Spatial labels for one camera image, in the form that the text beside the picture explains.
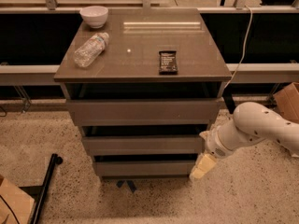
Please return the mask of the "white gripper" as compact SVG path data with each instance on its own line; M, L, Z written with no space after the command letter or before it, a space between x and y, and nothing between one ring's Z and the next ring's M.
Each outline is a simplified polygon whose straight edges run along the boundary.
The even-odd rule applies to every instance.
M190 173L191 180L200 179L206 175L214 168L217 159L224 159L233 154L233 151L229 150L221 142L218 135L219 129L220 128L217 127L212 131L203 131L199 133L199 135L206 140L205 149L207 153L202 153L198 156Z

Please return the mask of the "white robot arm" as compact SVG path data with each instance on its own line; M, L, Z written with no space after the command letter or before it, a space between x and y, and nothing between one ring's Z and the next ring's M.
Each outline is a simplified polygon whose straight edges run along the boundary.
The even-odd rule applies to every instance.
M299 124L258 103L238 105L229 121L211 131L201 132L200 136L204 139L205 151L198 156L191 170L191 180L202 178L217 160L265 139L287 148L293 157L299 156Z

